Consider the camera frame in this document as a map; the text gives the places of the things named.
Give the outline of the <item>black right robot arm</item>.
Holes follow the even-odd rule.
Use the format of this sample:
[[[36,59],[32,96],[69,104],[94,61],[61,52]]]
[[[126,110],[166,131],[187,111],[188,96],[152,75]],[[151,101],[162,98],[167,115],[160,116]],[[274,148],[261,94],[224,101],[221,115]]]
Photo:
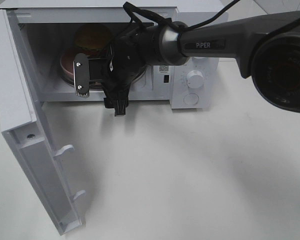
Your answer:
[[[112,43],[104,106],[126,113],[133,79],[145,66],[181,66],[191,57],[235,59],[242,78],[282,110],[300,113],[300,10],[187,30],[182,22],[137,28]]]

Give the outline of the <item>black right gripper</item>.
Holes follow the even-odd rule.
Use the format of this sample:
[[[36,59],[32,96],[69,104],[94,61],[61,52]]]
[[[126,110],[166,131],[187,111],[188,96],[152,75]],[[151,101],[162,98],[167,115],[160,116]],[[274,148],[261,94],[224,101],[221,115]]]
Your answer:
[[[128,32],[111,44],[112,57],[107,63],[107,74],[101,85],[105,94],[104,106],[106,109],[114,109],[115,117],[126,114],[131,84],[147,68],[139,51],[139,38],[138,32]]]

